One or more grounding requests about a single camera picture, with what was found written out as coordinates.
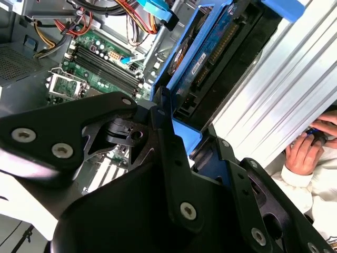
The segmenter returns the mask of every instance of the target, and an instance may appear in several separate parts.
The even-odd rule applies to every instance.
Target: metal bracket
[[[247,172],[237,165],[233,149],[217,138],[213,126],[193,155],[198,174],[221,182],[235,204],[241,235],[256,252],[271,252],[272,243],[255,201]]]
[[[101,127],[136,110],[131,98],[113,92],[3,118],[1,170],[50,186],[70,184]]]
[[[259,195],[264,196],[263,202],[258,201],[261,215],[277,217],[282,228],[282,246],[285,252],[331,252],[326,241],[255,160],[245,158],[240,166],[247,171],[253,183],[259,186],[258,191],[254,190],[255,197],[260,199]]]

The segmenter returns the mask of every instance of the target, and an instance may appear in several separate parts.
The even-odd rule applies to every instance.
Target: black mounting arm
[[[161,87],[148,108],[116,92],[0,119],[2,171],[45,187],[64,188],[85,159],[130,146],[129,172],[68,207],[52,252],[333,252],[212,126],[192,171],[170,101]]]

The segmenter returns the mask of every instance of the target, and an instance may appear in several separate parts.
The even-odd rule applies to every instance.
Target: motherboard
[[[150,98],[141,61],[127,48],[95,31],[74,38],[60,67],[51,70],[49,104],[121,91],[139,99]]]

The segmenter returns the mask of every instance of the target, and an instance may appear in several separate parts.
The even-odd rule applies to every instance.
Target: metal screw
[[[226,142],[226,141],[222,141],[222,144],[224,144],[226,148],[230,147],[230,144],[228,142]]]
[[[158,110],[158,113],[160,113],[161,115],[164,115],[164,116],[165,116],[165,112],[162,111],[162,110]]]
[[[187,220],[195,220],[196,218],[196,210],[194,206],[188,202],[183,202],[180,205],[180,212]]]
[[[254,161],[251,160],[250,163],[251,163],[251,165],[252,165],[254,168],[257,168],[256,162],[254,162]]]
[[[12,132],[12,138],[18,142],[29,143],[36,139],[36,133],[28,128],[17,128]]]
[[[122,99],[124,104],[130,105],[131,101],[129,99]]]
[[[312,253],[320,253],[318,249],[316,248],[316,246],[312,244],[311,242],[308,242],[308,247]]]
[[[257,228],[252,228],[252,236],[255,239],[255,241],[257,241],[258,244],[260,244],[261,246],[265,246],[267,241],[265,240],[265,236],[264,234],[262,234],[262,232],[260,230],[258,230]]]
[[[52,147],[52,153],[57,158],[67,159],[73,155],[74,150],[66,143],[58,143]]]

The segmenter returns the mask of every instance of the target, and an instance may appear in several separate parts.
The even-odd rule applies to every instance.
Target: mounting hole
[[[178,166],[181,166],[181,165],[182,165],[181,161],[179,161],[179,160],[175,160],[174,163],[175,163],[176,165],[178,165]]]
[[[28,128],[17,128],[12,132],[12,138],[21,143],[29,143],[36,139],[36,133]]]
[[[5,200],[5,201],[9,201],[7,198],[5,198],[4,196],[0,196],[0,199]]]
[[[137,131],[131,134],[132,140],[139,140],[141,137],[143,137],[143,133],[141,131]]]
[[[280,238],[282,238],[282,226],[275,215],[268,213],[263,217],[263,221],[268,234],[274,240],[279,240]]]
[[[124,104],[131,105],[132,102],[129,99],[122,99]]]
[[[57,158],[67,159],[73,155],[74,150],[66,143],[58,143],[52,147],[52,153]]]
[[[259,229],[252,228],[251,233],[258,244],[260,244],[262,247],[266,245],[267,241],[265,239],[265,236]]]
[[[192,206],[188,202],[181,203],[180,212],[187,220],[195,220],[196,219],[196,210],[195,210],[194,206]]]
[[[318,251],[318,249],[316,248],[316,246],[315,246],[314,244],[312,244],[311,242],[308,242],[308,248],[310,249],[310,251],[311,251],[312,253],[320,253],[320,252]]]

